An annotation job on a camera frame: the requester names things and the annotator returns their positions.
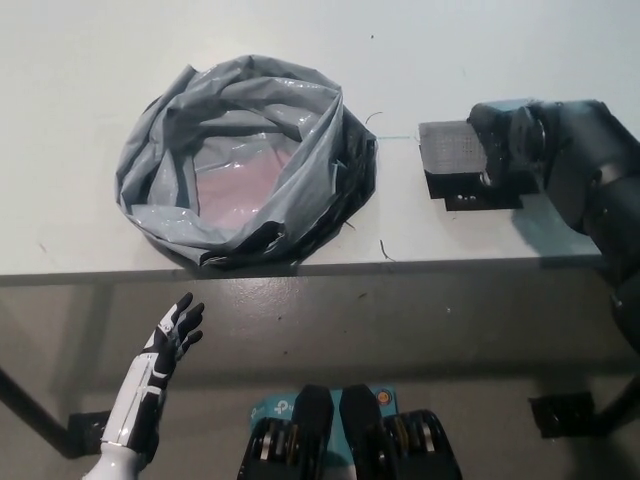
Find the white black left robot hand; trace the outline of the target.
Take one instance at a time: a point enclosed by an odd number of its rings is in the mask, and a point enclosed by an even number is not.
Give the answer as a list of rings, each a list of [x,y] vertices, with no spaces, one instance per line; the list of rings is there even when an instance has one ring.
[[[104,443],[128,448],[148,461],[155,455],[169,381],[203,337],[204,305],[192,301],[188,292],[172,305],[132,360],[104,429]]]

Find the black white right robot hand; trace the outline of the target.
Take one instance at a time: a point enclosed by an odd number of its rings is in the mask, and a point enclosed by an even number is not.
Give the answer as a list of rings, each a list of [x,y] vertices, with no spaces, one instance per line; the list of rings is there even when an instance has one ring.
[[[486,157],[482,182],[499,187],[513,166],[541,160],[546,139],[536,99],[500,100],[474,105],[467,118]]]

